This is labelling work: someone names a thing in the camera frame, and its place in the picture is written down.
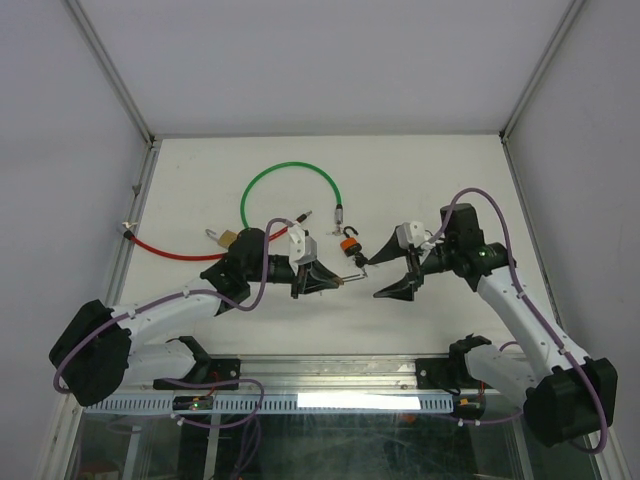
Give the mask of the brass long-shackle padlock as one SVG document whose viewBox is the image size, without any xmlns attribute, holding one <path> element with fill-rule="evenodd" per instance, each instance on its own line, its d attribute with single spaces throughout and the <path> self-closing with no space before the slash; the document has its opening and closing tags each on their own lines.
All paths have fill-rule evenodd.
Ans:
<svg viewBox="0 0 640 480">
<path fill-rule="evenodd" d="M 339 283 L 344 285 L 344 284 L 351 283 L 351 282 L 365 280 L 367 278 L 368 278 L 368 274 L 364 270 L 361 270 L 361 271 L 359 271 L 357 273 L 353 273 L 353 274 L 349 274 L 349 275 L 340 277 L 339 278 Z"/>
</svg>

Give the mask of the orange black padlock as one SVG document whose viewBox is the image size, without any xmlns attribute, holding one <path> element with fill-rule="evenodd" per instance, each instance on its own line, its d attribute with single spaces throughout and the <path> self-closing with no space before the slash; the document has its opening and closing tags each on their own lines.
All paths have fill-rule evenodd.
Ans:
<svg viewBox="0 0 640 480">
<path fill-rule="evenodd" d="M 358 232 L 352 226 L 344 226 L 342 232 L 344 239 L 340 242 L 340 248 L 346 257 L 355 258 L 362 251 L 362 245 L 357 239 Z"/>
</svg>

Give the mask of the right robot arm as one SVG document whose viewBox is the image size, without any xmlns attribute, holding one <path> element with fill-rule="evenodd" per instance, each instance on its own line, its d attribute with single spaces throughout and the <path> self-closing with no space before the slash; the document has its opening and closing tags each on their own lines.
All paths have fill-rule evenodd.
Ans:
<svg viewBox="0 0 640 480">
<path fill-rule="evenodd" d="M 525 358 L 504 355 L 489 339 L 470 334 L 452 343 L 443 369 L 429 376 L 441 388 L 483 382 L 524 415 L 547 447 L 599 432 L 613 423 L 618 375 L 612 363 L 594 360 L 557 324 L 549 322 L 517 275 L 511 250 L 487 243 L 469 203 L 440 211 L 443 234 L 436 240 L 420 222 L 395 227 L 370 264 L 406 261 L 405 276 L 376 292 L 378 298 L 412 301 L 427 275 L 451 272 L 498 315 Z"/>
</svg>

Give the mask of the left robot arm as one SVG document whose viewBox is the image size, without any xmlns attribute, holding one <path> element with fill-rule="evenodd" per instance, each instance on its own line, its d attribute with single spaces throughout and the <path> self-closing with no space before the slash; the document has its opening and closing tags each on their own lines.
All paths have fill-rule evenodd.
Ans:
<svg viewBox="0 0 640 480">
<path fill-rule="evenodd" d="M 54 389 L 88 407 L 123 386 L 195 389 L 212 380 L 211 357 L 190 332 L 195 323 L 255 310 L 269 284 L 287 285 L 298 298 L 344 283 L 318 260 L 317 244 L 300 224 L 286 231 L 286 255 L 269 253 L 267 232 L 247 228 L 175 292 L 129 305 L 82 305 L 50 350 Z"/>
</svg>

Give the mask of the aluminium front rail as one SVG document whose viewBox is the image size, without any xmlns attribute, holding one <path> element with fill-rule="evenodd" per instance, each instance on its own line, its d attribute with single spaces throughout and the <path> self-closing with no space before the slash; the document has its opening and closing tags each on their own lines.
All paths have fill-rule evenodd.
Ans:
<svg viewBox="0 0 640 480">
<path fill-rule="evenodd" d="M 236 380 L 210 384 L 189 384 L 170 378 L 168 382 L 181 387 L 203 387 L 217 392 L 264 389 L 268 393 L 296 391 L 404 391 L 416 387 L 414 361 L 407 355 L 209 355 L 187 338 L 168 343 L 148 345 L 134 353 L 108 350 L 87 358 L 77 354 L 68 363 L 56 365 L 53 385 L 63 394 L 91 406 L 118 391 L 154 390 L 154 380 L 162 377 L 182 377 L 198 360 L 209 358 L 239 358 L 240 377 Z M 216 387 L 237 385 L 237 390 Z"/>
</svg>

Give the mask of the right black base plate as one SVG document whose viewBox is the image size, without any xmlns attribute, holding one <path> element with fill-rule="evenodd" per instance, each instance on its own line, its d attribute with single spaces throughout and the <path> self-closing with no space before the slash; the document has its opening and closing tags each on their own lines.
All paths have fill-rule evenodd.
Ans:
<svg viewBox="0 0 640 480">
<path fill-rule="evenodd" d="M 414 361 L 416 387 L 419 390 L 438 389 L 450 394 L 462 390 L 478 390 L 480 382 L 456 371 L 445 357 L 417 358 Z"/>
</svg>

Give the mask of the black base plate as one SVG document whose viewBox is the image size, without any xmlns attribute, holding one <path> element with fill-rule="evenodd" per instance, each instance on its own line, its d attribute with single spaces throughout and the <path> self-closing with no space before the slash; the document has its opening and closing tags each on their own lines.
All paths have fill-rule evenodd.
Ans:
<svg viewBox="0 0 640 480">
<path fill-rule="evenodd" d="M 154 390 L 171 390 L 177 388 L 183 389 L 202 389 L 203 387 L 181 387 L 168 382 L 165 378 L 178 380 L 189 384 L 210 384 L 222 381 L 230 381 L 238 379 L 241 373 L 241 360 L 239 358 L 209 358 L 208 360 L 198 360 L 195 366 L 182 377 L 162 377 L 154 380 Z M 216 387 L 221 390 L 237 390 L 237 385 L 225 385 Z"/>
<path fill-rule="evenodd" d="M 419 390 L 438 389 L 450 394 L 462 390 L 478 390 L 480 382 L 456 371 L 445 357 L 417 358 L 414 361 L 416 387 Z"/>
</svg>

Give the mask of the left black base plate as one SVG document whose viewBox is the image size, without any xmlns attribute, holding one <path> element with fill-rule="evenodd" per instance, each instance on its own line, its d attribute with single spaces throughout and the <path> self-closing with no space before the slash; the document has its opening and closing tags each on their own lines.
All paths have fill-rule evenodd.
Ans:
<svg viewBox="0 0 640 480">
<path fill-rule="evenodd" d="M 202 389 L 203 387 L 181 387 L 168 382 L 165 378 L 178 380 L 189 384 L 210 384 L 222 381 L 230 381 L 238 379 L 241 373 L 241 360 L 239 358 L 209 358 L 208 360 L 198 360 L 195 366 L 182 377 L 162 377 L 154 380 L 154 390 L 171 390 L 177 388 L 183 389 Z M 237 385 L 225 385 L 216 387 L 221 390 L 237 390 Z"/>
</svg>

